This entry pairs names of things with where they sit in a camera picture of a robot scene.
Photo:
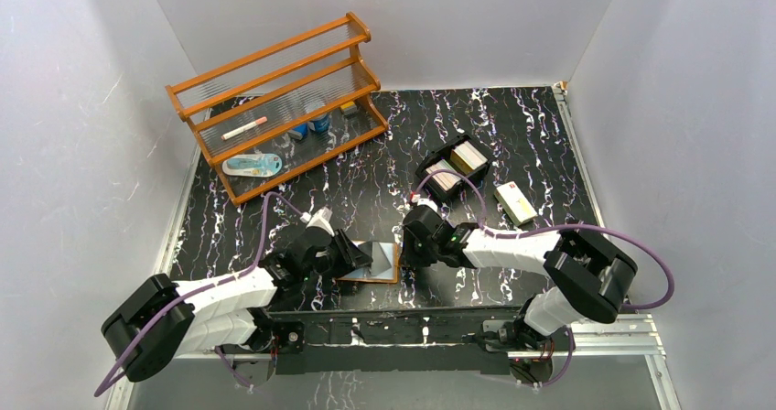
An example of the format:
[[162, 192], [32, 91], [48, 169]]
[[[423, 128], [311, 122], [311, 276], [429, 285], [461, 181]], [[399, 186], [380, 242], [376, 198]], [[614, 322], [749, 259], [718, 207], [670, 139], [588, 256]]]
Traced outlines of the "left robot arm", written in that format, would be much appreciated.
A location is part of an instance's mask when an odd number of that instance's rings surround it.
[[368, 268], [375, 242], [354, 242], [329, 224], [327, 208], [306, 215], [305, 230], [285, 249], [267, 254], [252, 270], [175, 282], [153, 275], [101, 326], [124, 376], [142, 382], [174, 358], [239, 346], [270, 351], [287, 338], [265, 313], [312, 275], [340, 278]]

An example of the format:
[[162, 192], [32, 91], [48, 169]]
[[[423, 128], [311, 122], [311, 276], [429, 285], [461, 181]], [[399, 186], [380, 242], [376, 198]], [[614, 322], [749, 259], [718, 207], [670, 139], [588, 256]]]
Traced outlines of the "white card stack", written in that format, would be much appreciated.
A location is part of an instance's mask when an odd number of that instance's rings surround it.
[[464, 175], [488, 163], [488, 159], [469, 141], [456, 145], [450, 152], [449, 161]]
[[461, 178], [456, 175], [456, 170], [444, 158], [429, 165], [425, 172], [432, 175], [431, 180], [436, 182], [444, 192], [452, 190], [461, 181]]

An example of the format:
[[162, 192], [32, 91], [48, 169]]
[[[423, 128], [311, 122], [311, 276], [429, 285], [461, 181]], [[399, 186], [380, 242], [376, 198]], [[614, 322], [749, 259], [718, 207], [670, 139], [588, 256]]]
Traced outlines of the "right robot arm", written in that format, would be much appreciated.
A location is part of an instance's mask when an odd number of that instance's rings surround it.
[[452, 225], [422, 203], [404, 217], [401, 259], [409, 267], [443, 263], [549, 278], [553, 287], [533, 296], [511, 328], [528, 350], [540, 349], [558, 329], [582, 318], [613, 322], [638, 272], [632, 258], [590, 225], [549, 232], [486, 230], [475, 222]]

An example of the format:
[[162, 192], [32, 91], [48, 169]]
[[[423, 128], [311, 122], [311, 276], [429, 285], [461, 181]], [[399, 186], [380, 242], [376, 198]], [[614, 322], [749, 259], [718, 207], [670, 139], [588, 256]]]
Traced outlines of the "black card tray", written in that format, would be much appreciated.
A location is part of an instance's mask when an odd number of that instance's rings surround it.
[[423, 180], [432, 172], [441, 170], [441, 173], [423, 184], [422, 188], [435, 201], [447, 203], [469, 187], [458, 174], [478, 187], [487, 176], [494, 160], [495, 156], [488, 147], [479, 139], [464, 133], [431, 150], [419, 163], [415, 175], [419, 180]]

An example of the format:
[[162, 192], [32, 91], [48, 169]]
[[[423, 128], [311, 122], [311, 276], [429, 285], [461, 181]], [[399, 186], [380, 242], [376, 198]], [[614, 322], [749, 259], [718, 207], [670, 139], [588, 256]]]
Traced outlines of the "orange card holder wallet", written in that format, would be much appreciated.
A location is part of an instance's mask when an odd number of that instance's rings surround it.
[[374, 284], [395, 284], [398, 282], [401, 254], [399, 243], [356, 241], [355, 244], [371, 257], [372, 262], [340, 277], [339, 281]]

